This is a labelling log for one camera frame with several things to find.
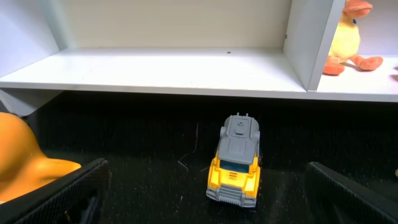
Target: plush toy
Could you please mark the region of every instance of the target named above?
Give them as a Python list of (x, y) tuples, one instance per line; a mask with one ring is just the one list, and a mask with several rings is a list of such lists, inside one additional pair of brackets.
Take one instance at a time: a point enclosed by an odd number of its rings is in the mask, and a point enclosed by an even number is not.
[(0, 203), (29, 193), (80, 167), (76, 162), (45, 156), (23, 120), (13, 114), (0, 113)]
[(383, 63), (382, 57), (363, 58), (357, 55), (361, 38), (355, 19), (368, 15), (372, 8), (373, 6), (366, 1), (346, 1), (323, 73), (341, 74), (345, 69), (341, 63), (348, 60), (364, 71), (373, 71), (380, 67)]

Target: gray truck roof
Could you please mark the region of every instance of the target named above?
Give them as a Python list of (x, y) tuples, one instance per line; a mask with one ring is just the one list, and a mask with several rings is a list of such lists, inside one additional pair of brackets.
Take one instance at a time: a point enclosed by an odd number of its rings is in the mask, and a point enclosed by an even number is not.
[(251, 165), (254, 156), (259, 154), (259, 123), (248, 115), (227, 118), (220, 137), (218, 158), (221, 160)]

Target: duck beak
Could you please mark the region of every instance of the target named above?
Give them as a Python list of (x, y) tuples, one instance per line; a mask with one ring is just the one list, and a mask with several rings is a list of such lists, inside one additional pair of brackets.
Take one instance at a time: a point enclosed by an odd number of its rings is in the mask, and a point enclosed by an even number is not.
[(346, 3), (343, 13), (351, 18), (361, 18), (369, 14), (373, 5), (367, 1), (350, 0)]

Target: orange foot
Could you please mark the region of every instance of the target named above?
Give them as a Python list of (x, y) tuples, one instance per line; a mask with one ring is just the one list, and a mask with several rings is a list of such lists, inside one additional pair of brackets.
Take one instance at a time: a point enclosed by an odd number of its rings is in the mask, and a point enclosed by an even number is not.
[(382, 57), (363, 58), (359, 55), (355, 55), (350, 59), (356, 66), (365, 71), (375, 71), (383, 64)]
[(343, 73), (345, 67), (340, 64), (340, 58), (329, 57), (326, 62), (325, 68), (323, 69), (323, 73), (327, 75), (340, 75)]

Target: toy truck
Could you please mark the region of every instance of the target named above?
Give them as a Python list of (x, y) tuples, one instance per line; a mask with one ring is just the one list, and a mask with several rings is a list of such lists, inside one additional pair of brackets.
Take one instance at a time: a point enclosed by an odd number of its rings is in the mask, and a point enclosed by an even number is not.
[(227, 118), (211, 161), (206, 196), (240, 207), (255, 207), (260, 158), (259, 123), (248, 114)]

